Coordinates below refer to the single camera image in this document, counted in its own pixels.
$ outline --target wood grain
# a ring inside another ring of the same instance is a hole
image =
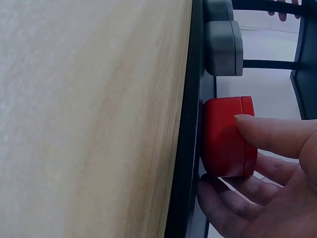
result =
[[[190,13],[0,2],[0,237],[163,237]]]

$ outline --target red container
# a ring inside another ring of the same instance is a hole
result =
[[[234,116],[254,116],[252,98],[215,98],[203,109],[203,143],[201,158],[207,173],[214,177],[251,176],[258,150],[244,140]]]

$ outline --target black frame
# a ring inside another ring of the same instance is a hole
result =
[[[193,0],[182,113],[165,238],[190,237],[193,225],[196,183],[199,179],[200,79],[204,73],[203,22],[203,1]]]

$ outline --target fingernail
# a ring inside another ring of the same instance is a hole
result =
[[[234,115],[234,117],[238,120],[244,120],[244,119],[253,118],[254,116],[248,115],[248,114],[238,114],[238,115]]]

